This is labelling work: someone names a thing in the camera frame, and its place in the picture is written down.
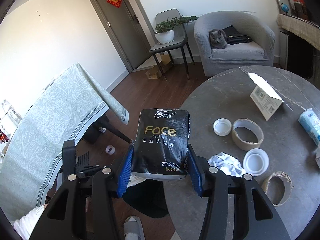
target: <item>white flower pot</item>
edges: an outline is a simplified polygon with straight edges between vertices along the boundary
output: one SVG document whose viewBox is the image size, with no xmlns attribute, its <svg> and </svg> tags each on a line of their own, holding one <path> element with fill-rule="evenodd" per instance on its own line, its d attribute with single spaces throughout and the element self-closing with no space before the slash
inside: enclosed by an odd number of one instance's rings
<svg viewBox="0 0 320 240">
<path fill-rule="evenodd" d="M 165 44 L 173 41 L 174 32 L 173 30 L 165 32 L 165 33 L 155 33 L 155 36 L 160 44 Z"/>
</svg>

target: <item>gray door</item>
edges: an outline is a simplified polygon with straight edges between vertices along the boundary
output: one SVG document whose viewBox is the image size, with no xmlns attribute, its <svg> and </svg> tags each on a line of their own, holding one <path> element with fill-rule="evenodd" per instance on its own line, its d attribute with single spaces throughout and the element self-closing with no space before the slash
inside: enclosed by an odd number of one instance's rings
<svg viewBox="0 0 320 240">
<path fill-rule="evenodd" d="M 119 8 L 108 0 L 96 1 L 132 69 L 139 67 L 150 57 L 150 45 L 129 1 L 122 0 Z"/>
</svg>

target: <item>gray slipper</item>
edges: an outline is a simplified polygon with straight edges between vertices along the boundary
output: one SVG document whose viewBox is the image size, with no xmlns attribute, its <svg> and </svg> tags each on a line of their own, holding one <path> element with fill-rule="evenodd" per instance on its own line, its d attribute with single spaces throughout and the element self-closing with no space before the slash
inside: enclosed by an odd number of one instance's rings
<svg viewBox="0 0 320 240">
<path fill-rule="evenodd" d="M 134 218 L 136 221 L 129 221 L 130 218 Z M 134 233 L 138 235 L 138 239 L 145 240 L 142 223 L 140 218 L 138 218 L 137 216 L 128 217 L 125 220 L 123 227 L 124 227 L 124 236 L 126 236 L 127 233 Z"/>
</svg>

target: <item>door handle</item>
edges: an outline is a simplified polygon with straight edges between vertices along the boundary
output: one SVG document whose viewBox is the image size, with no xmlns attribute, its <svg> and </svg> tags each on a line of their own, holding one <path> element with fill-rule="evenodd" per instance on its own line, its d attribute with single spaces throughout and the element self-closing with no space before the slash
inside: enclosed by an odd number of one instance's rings
<svg viewBox="0 0 320 240">
<path fill-rule="evenodd" d="M 140 23 L 139 20 L 138 20 L 138 17 L 137 17 L 136 15 L 133 15 L 133 16 L 132 16 L 132 19 L 133 19 L 134 21 L 136 21 L 137 24 Z"/>
</svg>

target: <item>metal screw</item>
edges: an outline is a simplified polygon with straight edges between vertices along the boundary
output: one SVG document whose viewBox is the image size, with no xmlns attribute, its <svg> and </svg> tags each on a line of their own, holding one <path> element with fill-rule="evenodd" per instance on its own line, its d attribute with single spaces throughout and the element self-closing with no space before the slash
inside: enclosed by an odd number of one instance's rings
<svg viewBox="0 0 320 240">
<path fill-rule="evenodd" d="M 211 173 L 217 173 L 217 172 L 218 172 L 218 168 L 216 168 L 216 167 L 210 167 L 210 168 L 209 168 L 209 171 L 210 171 Z"/>
<path fill-rule="evenodd" d="M 75 180 L 77 178 L 77 176 L 75 175 L 75 174 L 70 174 L 69 176 L 68 176 L 68 180 L 70 180 L 70 181 L 73 181 L 73 180 Z"/>
<path fill-rule="evenodd" d="M 247 173 L 244 175 L 244 178 L 246 180 L 252 180 L 252 176 L 250 174 L 247 174 Z"/>
<path fill-rule="evenodd" d="M 102 170 L 102 173 L 103 174 L 110 174 L 111 173 L 111 169 L 110 168 L 104 168 L 103 170 Z"/>
</svg>

